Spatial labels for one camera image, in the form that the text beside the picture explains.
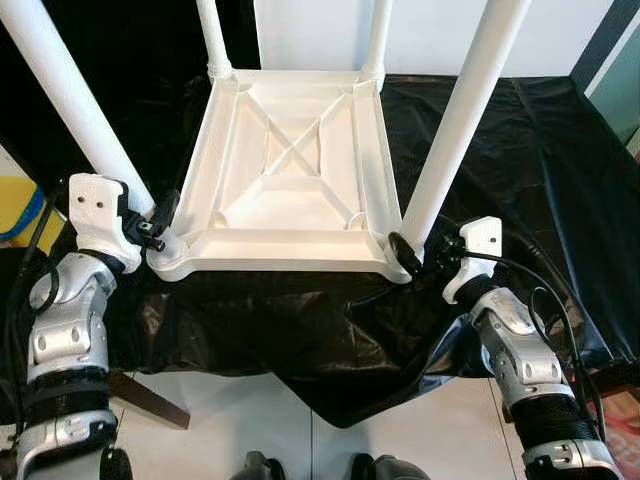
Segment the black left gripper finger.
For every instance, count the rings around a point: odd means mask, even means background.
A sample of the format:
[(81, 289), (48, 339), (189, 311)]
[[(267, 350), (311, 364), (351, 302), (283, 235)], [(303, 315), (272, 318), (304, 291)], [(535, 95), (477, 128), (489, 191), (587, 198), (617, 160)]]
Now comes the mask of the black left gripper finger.
[(150, 218), (151, 236), (163, 236), (172, 227), (173, 219), (177, 214), (177, 207), (180, 204), (179, 189), (172, 189), (169, 195), (156, 205)]

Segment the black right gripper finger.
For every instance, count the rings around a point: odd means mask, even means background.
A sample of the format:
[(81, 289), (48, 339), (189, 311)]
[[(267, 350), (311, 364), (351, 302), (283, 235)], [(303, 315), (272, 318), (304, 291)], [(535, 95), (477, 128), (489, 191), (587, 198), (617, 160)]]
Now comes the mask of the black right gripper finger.
[(416, 248), (398, 232), (390, 232), (388, 242), (398, 264), (410, 274), (411, 279), (417, 278), (422, 273), (422, 261), (417, 256)]

